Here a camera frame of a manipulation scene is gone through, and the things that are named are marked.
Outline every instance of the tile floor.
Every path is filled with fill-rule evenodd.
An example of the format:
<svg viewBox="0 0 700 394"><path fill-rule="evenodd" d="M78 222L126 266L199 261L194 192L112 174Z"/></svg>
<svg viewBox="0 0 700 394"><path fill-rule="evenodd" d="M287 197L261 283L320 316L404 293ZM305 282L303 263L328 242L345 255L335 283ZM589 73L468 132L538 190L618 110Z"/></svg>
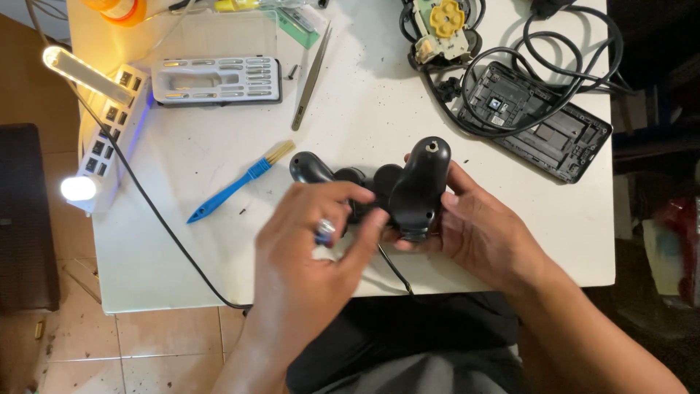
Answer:
<svg viewBox="0 0 700 394"><path fill-rule="evenodd" d="M92 275L92 222L59 195L60 182L78 165L77 102L39 62L42 45L34 30L0 15L0 47L20 54L0 57L0 124L39 128L61 288L57 312L0 317L0 393L24 394L29 386L41 394L208 393L238 340L241 312L104 314ZM40 321L45 329L37 341Z"/></svg>

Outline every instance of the orange bottle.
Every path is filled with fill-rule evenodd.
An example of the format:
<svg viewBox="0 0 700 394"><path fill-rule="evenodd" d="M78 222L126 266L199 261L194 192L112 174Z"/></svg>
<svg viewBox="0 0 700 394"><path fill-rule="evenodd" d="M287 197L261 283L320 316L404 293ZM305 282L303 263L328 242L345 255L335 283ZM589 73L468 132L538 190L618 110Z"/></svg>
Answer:
<svg viewBox="0 0 700 394"><path fill-rule="evenodd" d="M132 27L144 21L146 0L81 0L115 25Z"/></svg>

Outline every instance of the black game controller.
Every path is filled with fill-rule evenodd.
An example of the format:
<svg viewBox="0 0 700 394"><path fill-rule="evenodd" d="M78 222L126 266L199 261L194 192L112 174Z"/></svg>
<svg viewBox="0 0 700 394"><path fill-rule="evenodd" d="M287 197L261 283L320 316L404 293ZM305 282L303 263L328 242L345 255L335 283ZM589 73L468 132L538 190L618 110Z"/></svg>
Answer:
<svg viewBox="0 0 700 394"><path fill-rule="evenodd" d="M413 147L404 168L396 164L383 165L373 178L353 167L333 173L311 152L294 155L289 162L289 172L297 182L350 181L373 191L377 199L372 204L350 201L352 213L348 224L360 223L369 211L379 207L391 215L390 225L400 232L402 239L421 242L434 230L440 214L440 196L447 187L451 157L447 142L439 137L427 137Z"/></svg>

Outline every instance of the ring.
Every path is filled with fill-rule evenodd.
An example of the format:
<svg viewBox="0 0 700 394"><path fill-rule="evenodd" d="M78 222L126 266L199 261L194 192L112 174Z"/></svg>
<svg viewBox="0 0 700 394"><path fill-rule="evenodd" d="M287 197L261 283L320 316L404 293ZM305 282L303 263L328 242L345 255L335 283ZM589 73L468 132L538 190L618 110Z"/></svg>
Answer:
<svg viewBox="0 0 700 394"><path fill-rule="evenodd" d="M316 225L316 235L314 236L314 242L317 245L328 246L330 245L331 238L335 233L335 226L330 220L321 219Z"/></svg>

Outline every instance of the blue brush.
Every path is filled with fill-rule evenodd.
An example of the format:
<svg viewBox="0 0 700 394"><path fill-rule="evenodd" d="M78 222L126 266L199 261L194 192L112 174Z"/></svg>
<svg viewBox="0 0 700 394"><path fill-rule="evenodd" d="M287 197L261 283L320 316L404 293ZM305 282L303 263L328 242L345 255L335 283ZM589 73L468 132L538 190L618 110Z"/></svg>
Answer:
<svg viewBox="0 0 700 394"><path fill-rule="evenodd" d="M188 219L187 224L194 223L203 217L209 216L212 212L214 212L216 208L219 207L219 205L223 204L224 201L231 197L233 193L235 193L238 189L242 188L243 185L245 185L246 183L252 181L253 179L259 178L262 174L265 174L265 172L267 172L267 170L269 170L275 163L277 163L277 161L279 161L279 159L282 158L282 156L294 150L294 148L296 148L296 146L294 145L294 141L287 140L279 148L272 151L269 155L265 155L265 157L261 158L257 163L253 164L253 166L250 167L248 171L246 171L246 174L243 177L241 177L241 179L238 179L236 182L233 182L231 185L227 186L226 189L219 191L217 194L214 195L214 197L207 200L204 204L201 204L199 208L197 208L195 213L193 213L192 216L190 216L190 219Z"/></svg>

